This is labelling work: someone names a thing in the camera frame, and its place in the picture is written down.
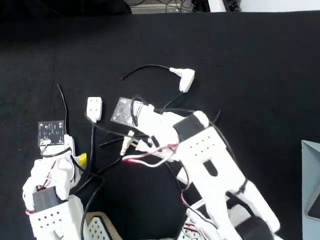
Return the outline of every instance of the square circuit board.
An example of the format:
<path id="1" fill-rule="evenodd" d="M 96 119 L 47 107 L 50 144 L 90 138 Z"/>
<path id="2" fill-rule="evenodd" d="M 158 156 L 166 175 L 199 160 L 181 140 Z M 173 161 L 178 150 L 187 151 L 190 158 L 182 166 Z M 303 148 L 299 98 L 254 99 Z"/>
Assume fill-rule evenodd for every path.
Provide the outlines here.
<path id="1" fill-rule="evenodd" d="M 40 121 L 38 123 L 38 145 L 47 145 L 45 140 L 51 140 L 49 145 L 65 144 L 65 121 Z"/>

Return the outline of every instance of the black cable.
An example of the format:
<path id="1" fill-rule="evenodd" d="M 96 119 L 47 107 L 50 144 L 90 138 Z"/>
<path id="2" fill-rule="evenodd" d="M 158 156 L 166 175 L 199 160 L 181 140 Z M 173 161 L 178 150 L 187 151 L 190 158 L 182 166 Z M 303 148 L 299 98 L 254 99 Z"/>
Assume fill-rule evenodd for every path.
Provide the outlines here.
<path id="1" fill-rule="evenodd" d="M 147 138 L 149 138 L 147 135 L 145 135 L 145 134 L 138 134 L 138 135 L 135 135 L 134 137 L 143 137 L 142 139 L 147 139 Z M 115 139 L 112 139 L 112 140 L 110 140 L 110 141 L 106 141 L 106 142 L 104 142 L 104 143 L 101 143 L 101 144 L 99 144 L 99 147 L 100 148 L 102 148 L 102 147 L 104 147 L 104 146 L 107 146 L 107 145 L 110 145 L 110 144 L 114 144 L 114 143 L 116 143 L 116 142 L 120 142 L 120 141 L 122 141 L 124 138 L 123 137 L 118 137 L 118 138 L 115 138 Z"/>
<path id="2" fill-rule="evenodd" d="M 225 135 L 222 133 L 222 131 L 212 122 L 209 121 L 210 125 L 214 127 L 214 129 L 217 131 L 217 133 L 220 135 L 220 137 L 222 138 L 222 140 L 224 141 L 226 148 L 229 150 L 231 158 L 233 159 L 233 161 L 235 162 L 235 164 L 238 165 L 237 159 L 236 159 L 236 155 L 235 152 L 233 151 L 232 147 L 230 146 L 227 138 L 225 137 Z"/>
<path id="3" fill-rule="evenodd" d="M 95 127 L 94 124 L 92 124 L 92 127 L 91 127 L 90 158 L 89 158 L 89 162 L 88 162 L 87 168 L 86 168 L 89 172 L 91 172 L 92 166 L 93 166 L 94 161 L 95 161 L 95 139 L 96 139 L 96 127 Z"/>
<path id="4" fill-rule="evenodd" d="M 168 6 L 169 6 L 169 4 L 172 2 L 173 0 L 169 0 L 166 4 L 165 4 L 165 13 L 167 13 L 168 12 Z"/>
<path id="5" fill-rule="evenodd" d="M 178 186 L 180 191 L 182 191 L 183 188 L 181 187 L 181 184 L 180 184 L 179 180 L 177 179 L 175 172 L 173 171 L 173 169 L 171 168 L 171 166 L 169 165 L 169 163 L 167 161 L 165 161 L 164 164 L 167 166 L 167 168 L 169 169 L 169 171 L 173 175 L 173 177 L 174 177 L 174 179 L 176 181 L 176 185 Z"/>
<path id="6" fill-rule="evenodd" d="M 93 192 L 93 194 L 91 195 L 91 197 L 89 198 L 84 210 L 83 210 L 83 215 L 82 215 L 82 219 L 81 219 L 81 225 L 80 225 L 80 236 L 81 236 L 81 240 L 85 240 L 85 237 L 84 237 L 84 224 L 85 224 L 85 220 L 86 220 L 86 214 L 89 210 L 89 207 L 91 205 L 91 203 L 93 202 L 95 196 L 97 195 L 97 193 L 99 192 L 99 190 L 102 188 L 102 186 L 105 184 L 106 180 L 98 175 L 98 174 L 95 174 L 95 173 L 92 173 L 90 171 L 87 171 L 85 169 L 83 169 L 81 166 L 79 166 L 79 164 L 77 163 L 77 161 L 74 159 L 74 157 L 72 155 L 70 155 L 70 158 L 73 162 L 73 164 L 78 168 L 80 169 L 81 171 L 83 171 L 84 173 L 88 174 L 88 175 L 91 175 L 92 177 L 95 177 L 95 178 L 99 178 L 102 180 L 101 184 L 96 188 L 96 190 Z"/>
<path id="7" fill-rule="evenodd" d="M 53 157 L 59 156 L 61 154 L 65 154 L 66 152 L 70 151 L 71 147 L 67 147 L 65 150 L 63 150 L 61 152 L 54 153 L 54 154 L 48 154 L 48 155 L 43 154 L 46 151 L 46 149 L 47 149 L 47 146 L 45 146 L 44 149 L 42 149 L 42 151 L 40 152 L 41 157 L 43 157 L 43 158 L 53 158 Z"/>
<path id="8" fill-rule="evenodd" d="M 65 96 L 64 93 L 62 92 L 62 89 L 60 87 L 59 84 L 56 85 L 59 89 L 59 92 L 61 94 L 61 98 L 63 101 L 63 105 L 64 105 L 64 134 L 68 134 L 68 108 L 67 108 L 67 103 L 65 100 Z"/>
<path id="9" fill-rule="evenodd" d="M 161 1 L 161 0 L 156 0 L 157 2 L 159 2 L 159 3 L 161 3 L 161 4 L 164 4 L 164 5 L 166 5 L 166 3 L 165 2 L 163 2 L 163 1 Z M 175 8 L 175 9 L 178 9 L 179 10 L 179 7 L 176 7 L 176 6 L 172 6 L 172 5 L 169 5 L 168 4 L 168 6 L 170 6 L 170 7 L 172 7 L 172 8 Z M 190 12 L 190 13 L 193 13 L 194 11 L 190 11 L 189 9 L 185 9 L 185 8 L 181 8 L 182 10 L 185 10 L 185 11 L 187 11 L 187 12 Z"/>
<path id="10" fill-rule="evenodd" d="M 218 110 L 218 113 L 215 115 L 214 119 L 212 120 L 213 124 L 215 125 L 217 124 L 217 121 L 219 120 L 220 115 L 221 115 L 221 109 Z"/>
<path id="11" fill-rule="evenodd" d="M 98 175 L 98 174 L 102 174 L 102 173 L 105 172 L 106 170 L 108 170 L 108 169 L 112 168 L 113 166 L 115 166 L 116 164 L 120 163 L 120 162 L 121 162 L 121 159 L 122 159 L 122 158 L 121 158 L 121 156 L 120 156 L 120 157 L 119 157 L 116 161 L 114 161 L 113 163 L 111 163 L 111 164 L 105 166 L 104 168 L 100 169 L 99 171 L 97 171 L 96 174 L 97 174 L 97 175 Z M 79 188 L 75 191 L 74 195 L 78 194 L 85 186 L 87 186 L 87 185 L 93 180 L 93 178 L 94 178 L 94 177 L 91 176 L 84 184 L 82 184 L 82 186 L 79 187 Z"/>
<path id="12" fill-rule="evenodd" d="M 123 141 L 123 140 L 124 140 L 123 137 L 118 137 L 118 138 L 112 139 L 110 141 L 106 141 L 104 143 L 99 144 L 99 147 L 102 148 L 104 146 L 107 146 L 107 145 L 110 145 L 110 144 L 113 144 L 113 143 L 116 143 L 116 142 L 120 142 L 120 141 Z"/>
<path id="13" fill-rule="evenodd" d="M 186 112 L 186 113 L 194 113 L 195 110 L 183 109 L 183 108 L 155 108 L 156 112 Z"/>
<path id="14" fill-rule="evenodd" d="M 130 7 L 135 7 L 135 6 L 138 6 L 138 5 L 143 4 L 145 1 L 146 1 L 146 0 L 142 0 L 142 1 L 138 2 L 138 3 L 129 4 L 129 6 L 130 6 Z"/>
<path id="15" fill-rule="evenodd" d="M 91 119 L 86 115 L 86 113 L 84 113 L 84 116 L 86 117 L 86 119 L 88 119 L 90 121 L 90 123 L 92 123 L 97 129 L 103 131 L 103 132 L 106 132 L 108 134 L 113 134 L 113 135 L 118 135 L 118 136 L 122 136 L 122 137 L 128 137 L 128 138 L 136 138 L 136 139 L 144 139 L 143 137 L 141 138 L 137 138 L 135 136 L 129 136 L 129 135 L 126 135 L 126 134 L 123 134 L 123 133 L 120 133 L 120 132 L 116 132 L 116 131 L 111 131 L 109 129 L 106 129 L 98 124 L 96 124 L 95 122 L 92 122 Z"/>
<path id="16" fill-rule="evenodd" d="M 136 100 L 140 100 L 143 102 L 144 105 L 148 105 L 147 102 L 140 97 L 139 95 L 135 95 L 132 99 L 131 99 L 131 103 L 130 103 L 130 115 L 132 118 L 132 122 L 133 124 L 137 127 L 138 126 L 138 117 L 134 114 L 134 104 Z"/>
<path id="17" fill-rule="evenodd" d="M 166 109 L 170 104 L 172 104 L 173 102 L 177 101 L 184 93 L 180 92 L 177 96 L 175 96 L 173 99 L 171 99 L 170 101 L 168 101 L 168 103 L 166 105 L 164 105 L 163 109 Z"/>
<path id="18" fill-rule="evenodd" d="M 182 167 L 185 171 L 185 174 L 186 174 L 186 179 L 187 179 L 187 184 L 186 184 L 186 187 L 184 189 L 181 190 L 181 197 L 183 197 L 183 194 L 184 192 L 189 188 L 190 186 L 190 178 L 189 178 L 189 174 L 187 172 L 187 169 L 186 167 L 183 165 L 183 163 L 180 161 L 180 163 L 182 164 Z M 194 210 L 186 201 L 182 201 L 183 204 L 188 208 L 190 209 L 192 212 L 194 212 L 195 214 L 197 214 L 203 221 L 211 224 L 214 228 L 217 229 L 216 225 L 214 225 L 211 221 L 207 220 L 205 217 L 203 217 L 201 214 L 199 214 L 196 210 Z"/>
<path id="19" fill-rule="evenodd" d="M 147 64 L 147 65 L 143 65 L 143 66 L 140 66 L 140 67 L 137 67 L 136 69 L 130 71 L 129 73 L 127 73 L 126 75 L 124 75 L 121 80 L 124 80 L 126 79 L 127 77 L 129 77 L 131 74 L 141 70 L 141 69 L 144 69 L 144 68 L 149 68 L 149 67 L 155 67 L 155 68 L 163 68 L 163 69 L 166 69 L 166 70 L 170 70 L 169 67 L 167 66 L 163 66 L 163 65 L 158 65 L 158 64 Z"/>

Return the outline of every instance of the cable plug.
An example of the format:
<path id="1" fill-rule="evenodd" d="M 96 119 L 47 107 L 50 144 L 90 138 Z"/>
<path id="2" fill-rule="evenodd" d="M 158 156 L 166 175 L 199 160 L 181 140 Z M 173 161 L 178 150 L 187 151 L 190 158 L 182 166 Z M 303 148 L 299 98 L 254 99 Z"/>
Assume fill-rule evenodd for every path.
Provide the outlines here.
<path id="1" fill-rule="evenodd" d="M 188 92 L 192 82 L 195 79 L 195 70 L 190 68 L 170 67 L 169 71 L 181 77 L 180 84 L 179 84 L 180 92 L 182 93 Z"/>
<path id="2" fill-rule="evenodd" d="M 93 122 L 96 123 L 101 119 L 102 114 L 102 98 L 99 96 L 88 97 L 86 104 L 86 115 Z"/>
<path id="3" fill-rule="evenodd" d="M 124 156 L 128 150 L 128 148 L 130 147 L 131 143 L 134 141 L 134 139 L 132 138 L 135 135 L 135 132 L 130 130 L 128 133 L 128 136 L 125 136 L 123 138 L 123 143 L 122 143 L 122 148 L 120 151 L 120 156 Z"/>

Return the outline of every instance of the grey object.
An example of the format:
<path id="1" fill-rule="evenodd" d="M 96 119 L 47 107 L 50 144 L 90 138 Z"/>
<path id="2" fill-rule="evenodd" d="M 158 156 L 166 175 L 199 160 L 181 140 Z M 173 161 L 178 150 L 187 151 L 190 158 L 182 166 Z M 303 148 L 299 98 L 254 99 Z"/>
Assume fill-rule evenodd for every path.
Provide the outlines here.
<path id="1" fill-rule="evenodd" d="M 56 187 L 45 188 L 41 191 L 36 191 L 33 194 L 34 209 L 36 212 L 55 207 L 62 203 L 56 194 Z"/>
<path id="2" fill-rule="evenodd" d="M 320 185 L 320 144 L 312 141 L 302 145 L 302 237 L 303 240 L 318 240 L 320 220 L 307 216 L 307 208 Z"/>

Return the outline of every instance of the white connector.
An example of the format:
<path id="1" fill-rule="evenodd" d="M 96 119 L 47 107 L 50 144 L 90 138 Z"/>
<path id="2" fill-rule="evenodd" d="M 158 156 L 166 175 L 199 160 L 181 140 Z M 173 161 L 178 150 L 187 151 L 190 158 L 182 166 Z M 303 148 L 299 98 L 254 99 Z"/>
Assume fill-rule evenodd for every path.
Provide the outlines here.
<path id="1" fill-rule="evenodd" d="M 90 96 L 86 103 L 86 115 L 93 122 L 96 123 L 101 119 L 102 114 L 102 99 L 99 96 Z"/>
<path id="2" fill-rule="evenodd" d="M 195 70 L 190 68 L 170 67 L 169 71 L 181 77 L 180 84 L 179 84 L 180 92 L 182 93 L 188 92 L 192 82 L 195 79 Z"/>
<path id="3" fill-rule="evenodd" d="M 120 156 L 124 156 L 128 150 L 128 148 L 130 147 L 131 143 L 134 141 L 134 139 L 132 138 L 135 135 L 135 132 L 130 130 L 128 133 L 128 136 L 125 136 L 123 138 L 123 143 L 122 143 L 122 148 L 120 151 Z"/>

